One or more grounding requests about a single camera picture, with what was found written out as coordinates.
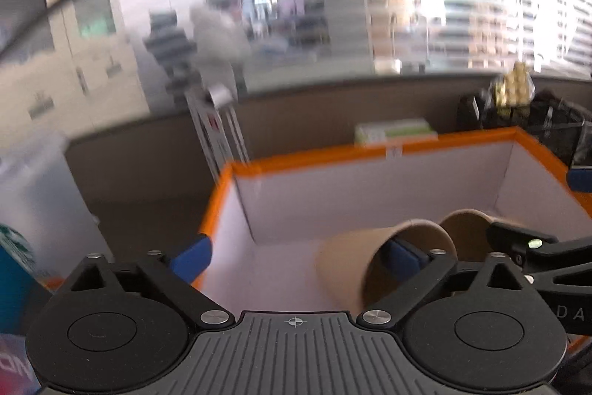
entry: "person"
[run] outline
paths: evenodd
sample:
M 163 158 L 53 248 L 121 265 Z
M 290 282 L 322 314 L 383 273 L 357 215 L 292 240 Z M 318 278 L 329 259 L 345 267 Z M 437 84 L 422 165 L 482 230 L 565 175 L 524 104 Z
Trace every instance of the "person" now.
M 206 0 L 189 10 L 204 88 L 224 84 L 235 97 L 246 92 L 243 65 L 251 47 L 242 26 L 242 0 Z

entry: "floor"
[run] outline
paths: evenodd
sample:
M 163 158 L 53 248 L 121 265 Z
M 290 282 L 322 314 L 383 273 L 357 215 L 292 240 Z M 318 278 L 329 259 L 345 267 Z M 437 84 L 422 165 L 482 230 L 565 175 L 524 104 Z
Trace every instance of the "floor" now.
M 148 250 L 176 256 L 194 242 L 208 199 L 183 197 L 132 204 L 93 203 L 99 228 L 117 261 L 135 261 Z

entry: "paper cup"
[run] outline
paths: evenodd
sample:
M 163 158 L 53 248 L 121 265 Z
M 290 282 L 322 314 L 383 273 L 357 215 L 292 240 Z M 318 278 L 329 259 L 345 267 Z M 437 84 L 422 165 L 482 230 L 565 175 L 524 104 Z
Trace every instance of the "paper cup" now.
M 329 238 L 316 260 L 319 280 L 340 307 L 353 316 L 397 288 L 398 283 L 377 256 L 380 247 L 393 237 L 401 237 L 426 253 L 442 249 L 457 254 L 448 233 L 427 220 L 409 220 L 395 227 L 351 231 Z
M 440 226 L 450 235 L 461 261 L 482 262 L 492 251 L 485 232 L 497 221 L 479 210 L 458 210 L 450 213 Z

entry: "metal screw head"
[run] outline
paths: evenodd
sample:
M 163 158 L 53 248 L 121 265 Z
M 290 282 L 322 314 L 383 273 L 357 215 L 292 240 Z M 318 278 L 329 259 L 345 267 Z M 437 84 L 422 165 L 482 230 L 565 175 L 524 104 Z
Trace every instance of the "metal screw head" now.
M 531 250 L 536 250 L 537 248 L 540 248 L 541 246 L 543 246 L 543 242 L 542 242 L 542 240 L 539 240 L 538 238 L 535 238 L 534 240 L 531 240 L 528 242 L 528 247 Z
M 207 323 L 208 325 L 219 325 L 226 323 L 229 318 L 229 314 L 225 311 L 222 311 L 221 309 L 209 309 L 208 311 L 204 311 L 201 314 L 201 321 Z
M 362 315 L 362 320 L 371 325 L 384 325 L 391 321 L 391 315 L 383 309 L 369 309 Z

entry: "blue gripper pad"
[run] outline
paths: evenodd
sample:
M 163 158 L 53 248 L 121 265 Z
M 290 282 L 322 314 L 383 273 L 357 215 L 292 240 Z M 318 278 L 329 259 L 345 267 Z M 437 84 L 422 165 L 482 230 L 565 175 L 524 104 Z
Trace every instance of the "blue gripper pad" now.
M 567 185 L 572 191 L 592 193 L 592 166 L 577 166 L 567 171 Z
M 170 268 L 183 281 L 191 284 L 212 261 L 212 241 L 209 236 L 200 234 L 188 250 L 171 260 Z
M 380 249 L 384 267 L 399 283 L 410 279 L 425 267 L 429 257 L 411 243 L 396 238 L 387 241 Z

